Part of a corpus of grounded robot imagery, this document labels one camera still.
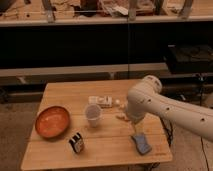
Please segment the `tan stick end effector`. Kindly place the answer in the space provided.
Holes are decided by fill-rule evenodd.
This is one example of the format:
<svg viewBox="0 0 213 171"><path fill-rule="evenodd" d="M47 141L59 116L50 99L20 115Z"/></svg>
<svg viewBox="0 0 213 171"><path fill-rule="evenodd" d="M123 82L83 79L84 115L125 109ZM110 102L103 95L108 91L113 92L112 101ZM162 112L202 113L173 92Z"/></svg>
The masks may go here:
<svg viewBox="0 0 213 171"><path fill-rule="evenodd" d="M144 134L142 122L138 122L137 124L133 123L132 127L134 130L134 135L139 136Z"/></svg>

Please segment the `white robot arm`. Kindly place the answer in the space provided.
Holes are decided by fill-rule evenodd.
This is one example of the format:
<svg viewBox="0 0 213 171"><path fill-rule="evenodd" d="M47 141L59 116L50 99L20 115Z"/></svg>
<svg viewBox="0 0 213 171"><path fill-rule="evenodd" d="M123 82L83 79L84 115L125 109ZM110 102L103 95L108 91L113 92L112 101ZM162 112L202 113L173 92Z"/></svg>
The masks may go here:
<svg viewBox="0 0 213 171"><path fill-rule="evenodd" d="M165 97L161 91L162 83L156 76L143 77L128 90L127 117L137 124L146 113L151 113L213 142L212 109Z"/></svg>

